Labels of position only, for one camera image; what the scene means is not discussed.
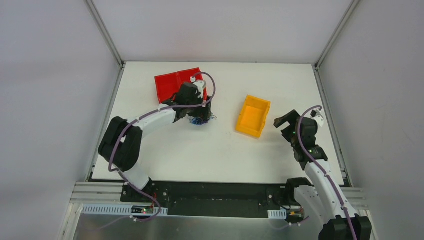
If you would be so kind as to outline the yellow bin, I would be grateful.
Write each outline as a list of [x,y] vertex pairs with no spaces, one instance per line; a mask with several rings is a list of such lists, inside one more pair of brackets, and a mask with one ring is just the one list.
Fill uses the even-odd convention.
[[235,130],[239,133],[259,138],[266,125],[271,102],[247,95],[239,113]]

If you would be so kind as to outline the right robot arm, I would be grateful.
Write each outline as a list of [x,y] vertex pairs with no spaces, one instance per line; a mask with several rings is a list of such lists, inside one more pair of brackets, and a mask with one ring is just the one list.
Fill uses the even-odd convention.
[[286,181],[284,200],[290,205],[300,204],[306,217],[314,220],[320,240],[369,240],[372,223],[361,216],[333,180],[333,173],[324,149],[316,143],[319,123],[323,121],[320,107],[310,109],[312,117],[292,110],[274,120],[290,143],[295,160],[307,175]]

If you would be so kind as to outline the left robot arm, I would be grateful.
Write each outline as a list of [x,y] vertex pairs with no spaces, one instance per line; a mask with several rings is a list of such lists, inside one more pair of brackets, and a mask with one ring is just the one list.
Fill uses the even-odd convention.
[[126,182],[135,186],[133,195],[140,202],[149,201],[153,195],[153,189],[148,185],[151,178],[141,167],[142,140],[187,115],[206,110],[212,98],[208,96],[204,100],[205,90],[204,80],[185,82],[157,109],[140,117],[124,119],[116,116],[110,121],[98,147],[98,154],[109,163],[111,172],[118,172]]

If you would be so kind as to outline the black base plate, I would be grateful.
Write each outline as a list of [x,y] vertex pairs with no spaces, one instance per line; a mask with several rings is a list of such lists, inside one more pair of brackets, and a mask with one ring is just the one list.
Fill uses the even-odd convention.
[[171,216],[268,218],[271,211],[282,211],[302,218],[305,208],[294,198],[294,181],[271,183],[217,183],[150,181],[138,193],[128,184],[121,190],[124,203],[147,204],[158,201]]

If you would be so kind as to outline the red double bin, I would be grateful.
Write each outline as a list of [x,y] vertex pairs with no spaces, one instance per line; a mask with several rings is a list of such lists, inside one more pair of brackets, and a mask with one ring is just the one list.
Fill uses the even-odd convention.
[[169,99],[173,94],[177,93],[181,85],[190,82],[191,77],[199,73],[199,67],[172,72],[154,77],[156,86],[156,95],[159,103]]

